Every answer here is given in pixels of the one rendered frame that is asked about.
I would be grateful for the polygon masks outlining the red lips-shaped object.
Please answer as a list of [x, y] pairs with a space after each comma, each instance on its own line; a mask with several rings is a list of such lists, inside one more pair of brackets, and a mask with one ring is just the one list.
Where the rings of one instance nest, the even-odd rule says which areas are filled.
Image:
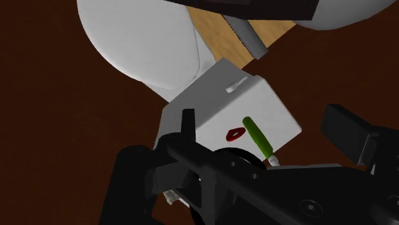
[[229, 130], [226, 134], [226, 141], [232, 142], [246, 133], [245, 127], [238, 127]]

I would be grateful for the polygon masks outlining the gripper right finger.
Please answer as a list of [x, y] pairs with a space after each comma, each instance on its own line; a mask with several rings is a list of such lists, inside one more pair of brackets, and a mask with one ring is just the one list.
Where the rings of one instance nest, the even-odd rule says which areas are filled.
[[329, 104], [321, 132], [366, 170], [272, 167], [267, 212], [238, 198], [216, 225], [399, 225], [399, 130], [371, 125]]

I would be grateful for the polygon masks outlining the black round object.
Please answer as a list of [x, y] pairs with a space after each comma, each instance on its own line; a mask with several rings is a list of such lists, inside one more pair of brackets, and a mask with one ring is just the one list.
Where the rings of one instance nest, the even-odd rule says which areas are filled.
[[258, 157], [256, 157], [249, 151], [246, 151], [246, 150], [243, 150], [240, 148], [234, 148], [234, 147], [221, 148], [221, 149], [216, 150], [215, 153], [230, 153], [230, 154], [233, 154], [260, 169], [264, 169], [264, 170], [267, 169], [266, 165]]

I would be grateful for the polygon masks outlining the grey bar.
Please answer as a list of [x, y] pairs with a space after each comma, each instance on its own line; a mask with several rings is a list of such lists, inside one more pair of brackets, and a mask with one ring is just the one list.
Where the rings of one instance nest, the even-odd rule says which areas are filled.
[[223, 15], [224, 20], [255, 59], [262, 58], [268, 53], [268, 48], [262, 42], [248, 20]]

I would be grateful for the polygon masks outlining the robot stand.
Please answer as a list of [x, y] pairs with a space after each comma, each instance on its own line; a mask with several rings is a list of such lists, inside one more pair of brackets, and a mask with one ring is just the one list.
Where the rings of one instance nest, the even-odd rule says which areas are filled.
[[246, 20], [312, 20], [319, 0], [167, 0]]

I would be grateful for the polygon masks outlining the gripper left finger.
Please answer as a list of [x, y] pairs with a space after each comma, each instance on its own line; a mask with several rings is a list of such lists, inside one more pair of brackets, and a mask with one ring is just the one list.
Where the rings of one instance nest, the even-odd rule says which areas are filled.
[[192, 218], [200, 225], [199, 176], [168, 152], [168, 145], [195, 140], [194, 109], [182, 111], [181, 129], [159, 139], [151, 150], [129, 146], [119, 151], [100, 214], [98, 225], [163, 225], [152, 217], [161, 192], [175, 189], [190, 204]]

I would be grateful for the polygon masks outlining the white rounded fixture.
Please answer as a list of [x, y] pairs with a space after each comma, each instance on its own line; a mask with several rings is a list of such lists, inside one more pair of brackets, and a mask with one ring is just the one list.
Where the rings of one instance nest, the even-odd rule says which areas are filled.
[[378, 14], [397, 0], [319, 0], [311, 20], [295, 20], [302, 27], [325, 31], [360, 22]]

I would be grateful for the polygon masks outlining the green-handled tool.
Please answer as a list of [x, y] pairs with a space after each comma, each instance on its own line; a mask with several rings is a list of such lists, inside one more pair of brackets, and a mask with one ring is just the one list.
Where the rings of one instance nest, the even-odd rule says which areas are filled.
[[273, 147], [253, 119], [246, 116], [243, 118], [242, 123], [269, 164], [271, 166], [280, 166], [278, 158], [274, 155]]

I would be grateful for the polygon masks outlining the white toilet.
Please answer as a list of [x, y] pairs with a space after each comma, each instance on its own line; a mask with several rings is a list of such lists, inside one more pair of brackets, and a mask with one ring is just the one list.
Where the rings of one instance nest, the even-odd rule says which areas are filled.
[[195, 110], [197, 142], [210, 150], [233, 146], [259, 154], [248, 134], [226, 140], [245, 117], [275, 150], [301, 133], [264, 78], [214, 58], [185, 6], [165, 0], [77, 0], [77, 9], [100, 55], [167, 101], [160, 136], [180, 130], [186, 108]]

